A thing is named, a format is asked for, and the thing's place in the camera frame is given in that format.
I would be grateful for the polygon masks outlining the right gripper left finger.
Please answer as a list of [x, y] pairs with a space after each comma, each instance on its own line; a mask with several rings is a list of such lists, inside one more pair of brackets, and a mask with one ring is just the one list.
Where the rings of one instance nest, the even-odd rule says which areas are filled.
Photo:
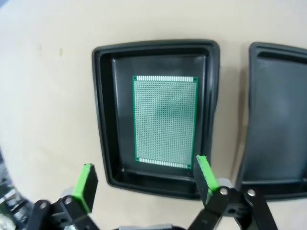
[[93, 210], [97, 185], [94, 165], [85, 164], [72, 194], [59, 198], [55, 203], [43, 199], [34, 203], [28, 228], [63, 230], [67, 226], [73, 226], [76, 230], [99, 229], [89, 216]]

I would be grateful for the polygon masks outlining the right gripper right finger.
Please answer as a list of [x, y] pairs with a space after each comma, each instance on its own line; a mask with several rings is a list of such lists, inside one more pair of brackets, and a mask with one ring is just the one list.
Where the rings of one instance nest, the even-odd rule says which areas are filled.
[[241, 192], [219, 185], [206, 156], [196, 156], [193, 176], [204, 208], [190, 230], [214, 230], [223, 217], [233, 217], [241, 230], [278, 229], [264, 195], [256, 189]]

